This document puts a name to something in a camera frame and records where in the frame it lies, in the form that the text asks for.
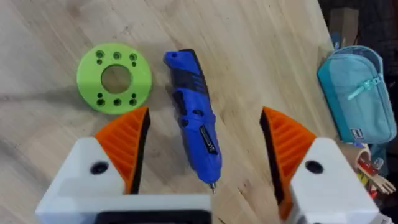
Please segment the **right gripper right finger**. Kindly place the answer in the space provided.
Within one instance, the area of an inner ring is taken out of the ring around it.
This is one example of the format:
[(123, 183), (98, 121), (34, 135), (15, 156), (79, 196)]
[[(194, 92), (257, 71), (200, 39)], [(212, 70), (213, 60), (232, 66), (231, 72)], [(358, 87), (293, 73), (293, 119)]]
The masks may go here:
[(259, 120), (281, 223), (379, 223), (379, 209), (333, 139), (269, 107)]

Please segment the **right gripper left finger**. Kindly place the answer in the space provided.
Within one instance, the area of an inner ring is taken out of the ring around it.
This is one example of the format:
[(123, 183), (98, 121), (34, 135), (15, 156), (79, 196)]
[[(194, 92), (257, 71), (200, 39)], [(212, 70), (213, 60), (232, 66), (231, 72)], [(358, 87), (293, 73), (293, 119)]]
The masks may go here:
[(149, 108), (142, 106), (117, 117), (97, 133), (76, 141), (57, 173), (65, 187), (78, 190), (97, 186), (138, 194), (146, 136), (150, 127)]

